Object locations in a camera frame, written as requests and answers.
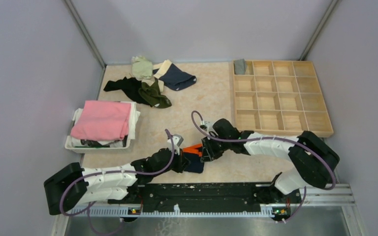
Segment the navy orange underwear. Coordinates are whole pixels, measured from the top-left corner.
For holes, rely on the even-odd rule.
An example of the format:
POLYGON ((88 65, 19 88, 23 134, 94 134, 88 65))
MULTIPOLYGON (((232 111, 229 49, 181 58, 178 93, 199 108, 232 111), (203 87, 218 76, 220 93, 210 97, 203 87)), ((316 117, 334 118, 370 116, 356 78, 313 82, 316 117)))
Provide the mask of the navy orange underwear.
POLYGON ((196 174, 203 173, 205 163, 201 162, 203 156, 202 144, 183 148, 183 155, 189 161, 189 164, 184 168, 185 172, 196 174))

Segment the navy underwear cream waistband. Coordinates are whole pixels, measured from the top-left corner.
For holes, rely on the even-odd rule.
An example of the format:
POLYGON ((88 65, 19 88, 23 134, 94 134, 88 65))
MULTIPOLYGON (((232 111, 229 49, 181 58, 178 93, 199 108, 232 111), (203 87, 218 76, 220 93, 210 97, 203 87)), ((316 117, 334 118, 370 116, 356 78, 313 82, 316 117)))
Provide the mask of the navy underwear cream waistband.
POLYGON ((197 82, 196 76, 182 71, 168 59, 153 65, 153 76, 173 91, 182 91, 197 82))

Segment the grey underwear white waistband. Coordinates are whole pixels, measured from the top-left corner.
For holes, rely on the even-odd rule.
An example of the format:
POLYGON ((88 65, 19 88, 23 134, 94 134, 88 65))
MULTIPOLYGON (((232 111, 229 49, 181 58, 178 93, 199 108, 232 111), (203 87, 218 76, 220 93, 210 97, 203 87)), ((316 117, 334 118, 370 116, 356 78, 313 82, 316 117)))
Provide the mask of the grey underwear white waistband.
POLYGON ((233 65, 234 65, 234 74, 245 75, 246 67, 247 67, 245 59, 234 60, 233 65))

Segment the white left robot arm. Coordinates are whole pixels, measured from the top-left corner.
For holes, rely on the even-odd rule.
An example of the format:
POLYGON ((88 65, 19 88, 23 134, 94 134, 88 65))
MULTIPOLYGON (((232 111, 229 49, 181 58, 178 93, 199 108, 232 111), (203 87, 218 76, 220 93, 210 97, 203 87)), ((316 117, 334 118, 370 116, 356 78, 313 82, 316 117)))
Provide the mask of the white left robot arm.
POLYGON ((97 201, 133 203, 138 197, 134 185, 149 183, 169 171, 182 173, 190 164, 183 151, 168 148, 116 167, 84 168, 78 162, 70 163, 44 182, 49 214, 67 213, 76 205, 97 201))

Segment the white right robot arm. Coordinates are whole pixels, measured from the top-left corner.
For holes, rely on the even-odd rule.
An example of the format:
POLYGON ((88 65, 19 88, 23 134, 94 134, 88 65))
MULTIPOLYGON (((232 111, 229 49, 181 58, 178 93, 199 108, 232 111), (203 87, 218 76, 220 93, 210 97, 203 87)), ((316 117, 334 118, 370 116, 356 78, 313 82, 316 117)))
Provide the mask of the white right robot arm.
POLYGON ((298 136, 268 136, 251 130, 239 131, 222 118, 212 125, 201 122, 198 130, 206 137, 202 140, 205 162, 213 161, 231 150, 243 155, 267 155, 287 160, 293 168, 277 174, 269 189, 269 197, 283 202, 291 192, 307 185, 327 189, 335 183, 334 170, 339 156, 311 131, 298 136))

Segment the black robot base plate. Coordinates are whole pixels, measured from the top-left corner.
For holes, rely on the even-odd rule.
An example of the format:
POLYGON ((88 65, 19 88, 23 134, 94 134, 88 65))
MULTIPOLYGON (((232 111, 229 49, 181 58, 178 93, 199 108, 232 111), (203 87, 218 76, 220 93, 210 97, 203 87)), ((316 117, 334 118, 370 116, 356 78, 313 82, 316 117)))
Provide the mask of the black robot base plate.
POLYGON ((122 200, 109 199, 110 205, 137 204, 144 213, 172 212, 178 205, 183 213, 259 212, 264 204, 301 202, 299 190, 288 195, 270 183, 150 183, 133 186, 122 200))

